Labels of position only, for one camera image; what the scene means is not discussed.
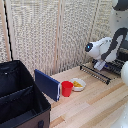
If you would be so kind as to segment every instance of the wooden table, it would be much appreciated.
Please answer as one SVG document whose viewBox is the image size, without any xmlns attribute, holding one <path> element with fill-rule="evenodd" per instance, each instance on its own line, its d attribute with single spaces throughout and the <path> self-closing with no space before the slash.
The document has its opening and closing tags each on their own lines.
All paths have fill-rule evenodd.
<svg viewBox="0 0 128 128">
<path fill-rule="evenodd" d="M 128 87 L 117 78 L 109 85 L 81 71 L 79 67 L 53 75 L 59 82 L 80 78 L 86 82 L 81 92 L 72 91 L 51 103 L 50 128 L 110 128 L 128 101 Z"/>
</svg>

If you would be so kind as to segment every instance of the red cup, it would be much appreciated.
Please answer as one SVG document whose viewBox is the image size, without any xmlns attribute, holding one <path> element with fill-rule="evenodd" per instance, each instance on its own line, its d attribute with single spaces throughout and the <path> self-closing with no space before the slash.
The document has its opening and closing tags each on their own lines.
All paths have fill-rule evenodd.
<svg viewBox="0 0 128 128">
<path fill-rule="evenodd" d="M 69 81 L 63 81 L 61 85 L 62 85 L 62 95 L 64 97 L 69 97 L 72 91 L 73 83 Z"/>
</svg>

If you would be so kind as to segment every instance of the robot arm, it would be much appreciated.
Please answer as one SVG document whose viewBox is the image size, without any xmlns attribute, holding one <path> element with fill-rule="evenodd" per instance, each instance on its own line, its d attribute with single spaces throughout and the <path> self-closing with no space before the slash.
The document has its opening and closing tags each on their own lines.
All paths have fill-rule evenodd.
<svg viewBox="0 0 128 128">
<path fill-rule="evenodd" d="M 89 47 L 90 49 L 87 48 L 88 45 L 85 49 L 88 55 L 98 60 L 94 68 L 99 71 L 106 62 L 114 61 L 118 56 L 121 44 L 124 41 L 128 42 L 128 0 L 112 0 L 112 4 L 113 9 L 109 20 L 113 36 L 112 41 L 108 43 L 97 41 L 96 43 L 99 42 L 99 46 L 95 46 L 95 42 L 93 42 L 91 48 Z"/>
<path fill-rule="evenodd" d="M 125 11 L 128 9 L 128 0 L 112 0 L 112 6 L 116 11 Z"/>
</svg>

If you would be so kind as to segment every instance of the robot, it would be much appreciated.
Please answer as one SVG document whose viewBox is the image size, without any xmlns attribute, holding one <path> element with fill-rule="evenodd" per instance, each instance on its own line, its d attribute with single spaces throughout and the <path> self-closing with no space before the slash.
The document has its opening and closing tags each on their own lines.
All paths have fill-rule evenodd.
<svg viewBox="0 0 128 128">
<path fill-rule="evenodd" d="M 85 47 L 87 54 L 97 60 L 94 68 L 99 71 L 117 58 L 123 42 L 128 43 L 128 0 L 112 0 L 112 7 L 109 25 L 113 38 L 105 37 Z"/>
</svg>

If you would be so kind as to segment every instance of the black bag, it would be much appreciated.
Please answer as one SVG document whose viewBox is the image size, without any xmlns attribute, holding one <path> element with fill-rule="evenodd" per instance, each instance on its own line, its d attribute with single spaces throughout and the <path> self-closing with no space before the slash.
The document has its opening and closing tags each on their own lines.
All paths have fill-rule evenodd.
<svg viewBox="0 0 128 128">
<path fill-rule="evenodd" d="M 0 64 L 0 128 L 49 128 L 50 109 L 21 61 Z"/>
</svg>

